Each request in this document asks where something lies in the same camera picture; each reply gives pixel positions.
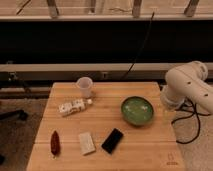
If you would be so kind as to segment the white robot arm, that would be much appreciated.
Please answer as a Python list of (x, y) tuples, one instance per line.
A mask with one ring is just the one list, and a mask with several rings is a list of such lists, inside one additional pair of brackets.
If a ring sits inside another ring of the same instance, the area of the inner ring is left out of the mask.
[(208, 68), (200, 61), (168, 70), (165, 74), (166, 85), (160, 93), (162, 104), (168, 110), (173, 110), (188, 98), (213, 114), (213, 87), (205, 82), (207, 76)]

